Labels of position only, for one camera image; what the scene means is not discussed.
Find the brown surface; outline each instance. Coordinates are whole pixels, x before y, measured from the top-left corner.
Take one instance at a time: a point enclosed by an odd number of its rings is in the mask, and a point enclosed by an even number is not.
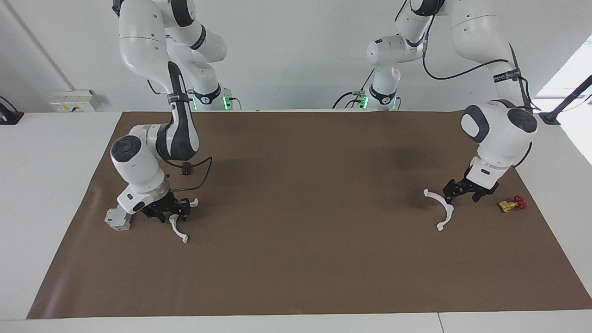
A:
[[[452,113],[200,113],[214,156],[183,244],[138,214],[105,212],[126,186],[105,153],[28,318],[464,312],[592,308],[519,176],[444,209],[476,146]],[[166,113],[124,113],[111,142]],[[202,170],[172,185],[199,183]],[[501,213],[520,194],[529,208]]]

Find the white table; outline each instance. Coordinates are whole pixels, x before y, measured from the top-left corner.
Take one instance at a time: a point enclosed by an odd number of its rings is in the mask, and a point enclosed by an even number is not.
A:
[[[25,321],[120,115],[27,114],[0,127],[0,332],[592,332],[592,310]],[[541,126],[518,172],[592,293],[592,165],[561,128]]]

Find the red and yellow toy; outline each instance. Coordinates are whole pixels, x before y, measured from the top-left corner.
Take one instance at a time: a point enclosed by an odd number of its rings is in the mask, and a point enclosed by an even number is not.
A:
[[[515,196],[514,201],[511,201],[510,199],[508,199],[506,201],[502,201],[499,203],[499,205],[500,205],[501,209],[504,211],[504,213],[510,213],[510,211],[513,210],[514,208],[524,210],[528,207],[528,204],[526,203],[526,199],[521,196]]]

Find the red object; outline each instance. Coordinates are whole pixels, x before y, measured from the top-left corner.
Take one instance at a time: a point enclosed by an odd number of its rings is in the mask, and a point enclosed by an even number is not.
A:
[[[518,204],[518,209],[520,209],[520,210],[524,210],[528,207],[528,203],[526,203],[526,199],[524,197],[515,196],[514,202],[516,202]]]

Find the yellow object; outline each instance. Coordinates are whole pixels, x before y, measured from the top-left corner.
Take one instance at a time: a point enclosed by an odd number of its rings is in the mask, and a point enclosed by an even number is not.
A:
[[[499,203],[501,209],[504,211],[504,213],[510,213],[510,211],[514,208],[516,208],[518,206],[518,204],[516,204],[513,201],[502,201]]]

